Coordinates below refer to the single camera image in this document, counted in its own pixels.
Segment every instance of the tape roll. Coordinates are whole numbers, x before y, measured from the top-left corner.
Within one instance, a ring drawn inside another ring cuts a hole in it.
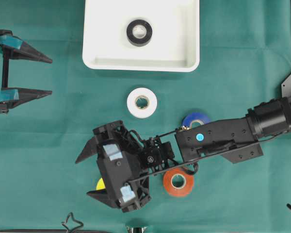
[[[138,100],[146,101],[147,105],[138,106]],[[157,98],[151,90],[147,88],[137,88],[128,95],[127,107],[133,116],[144,119],[155,112],[157,108]]]
[[[126,33],[131,44],[141,47],[150,42],[152,27],[148,22],[137,19],[128,25]]]
[[[173,184],[173,179],[176,176],[180,176],[183,179],[183,184],[180,187]],[[186,197],[194,187],[194,176],[186,174],[181,168],[175,168],[165,173],[163,185],[170,196]]]
[[[193,123],[199,123],[201,125],[205,125],[210,123],[210,118],[204,114],[204,113],[192,113],[185,117],[185,119],[182,122],[182,126],[185,126],[187,128],[191,128]]]

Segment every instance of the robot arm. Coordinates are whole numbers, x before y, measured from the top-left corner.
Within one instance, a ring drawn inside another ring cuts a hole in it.
[[[261,142],[291,132],[291,97],[271,100],[249,109],[244,118],[219,120],[193,129],[181,127],[160,136],[142,140],[134,130],[128,131],[122,121],[98,127],[76,160],[79,163],[97,154],[97,165],[106,189],[87,194],[123,212],[142,208],[151,199],[149,176],[176,167],[222,155],[232,163],[262,156]],[[161,138],[176,133],[183,163],[174,160],[169,142]],[[264,137],[271,138],[259,141]]]

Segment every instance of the blue tape roll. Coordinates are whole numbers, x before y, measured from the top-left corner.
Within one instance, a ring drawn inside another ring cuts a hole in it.
[[[182,126],[192,127],[192,124],[198,122],[201,125],[205,125],[211,122],[210,118],[203,113],[192,113],[189,114],[182,122]]]

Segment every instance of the black cable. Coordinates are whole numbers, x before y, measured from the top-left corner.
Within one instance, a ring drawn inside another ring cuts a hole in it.
[[[198,172],[198,163],[194,163],[193,168],[194,168],[194,170],[191,171],[191,170],[187,169],[186,167],[181,167],[181,169],[189,176],[193,176]]]
[[[133,133],[141,143],[144,142],[144,140],[141,139],[140,135],[135,130],[130,130],[129,133]]]
[[[257,142],[253,142],[253,143],[250,143],[250,144],[247,144],[245,146],[238,147],[238,148],[235,148],[235,149],[232,149],[232,150],[227,150],[227,151],[223,151],[223,152],[219,152],[219,153],[215,153],[215,154],[210,154],[210,155],[207,155],[207,156],[204,156],[204,157],[199,157],[199,158],[193,159],[191,161],[188,161],[188,162],[176,165],[176,166],[172,166],[172,167],[166,168],[166,169],[161,170],[161,171],[152,172],[150,174],[147,174],[145,176],[139,177],[139,178],[134,179],[134,180],[130,180],[128,182],[132,183],[132,182],[140,181],[140,180],[143,180],[143,179],[145,179],[147,177],[158,175],[158,174],[161,174],[161,173],[165,173],[165,172],[170,171],[170,170],[172,170],[174,168],[178,168],[178,167],[183,167],[183,166],[187,166],[187,165],[190,165],[190,164],[194,164],[194,163],[196,163],[196,162],[198,162],[200,160],[207,159],[207,158],[210,158],[210,157],[213,157],[213,156],[216,156],[216,155],[223,155],[223,154],[226,154],[226,153],[235,152],[235,151],[238,151],[238,150],[245,149],[247,147],[258,145],[258,144],[263,143],[263,142],[268,142],[268,141],[271,141],[271,140],[277,138],[278,136],[280,136],[282,134],[283,133],[279,133],[279,134],[277,134],[277,135],[275,135],[275,136],[273,136],[271,138],[268,138],[268,139],[265,139],[265,140],[261,140],[261,141],[257,141]]]

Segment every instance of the blue circular sticker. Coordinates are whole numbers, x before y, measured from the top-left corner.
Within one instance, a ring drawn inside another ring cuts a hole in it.
[[[196,135],[196,139],[197,139],[199,142],[201,142],[201,141],[204,140],[204,135],[203,135],[202,133],[199,133],[199,134]]]

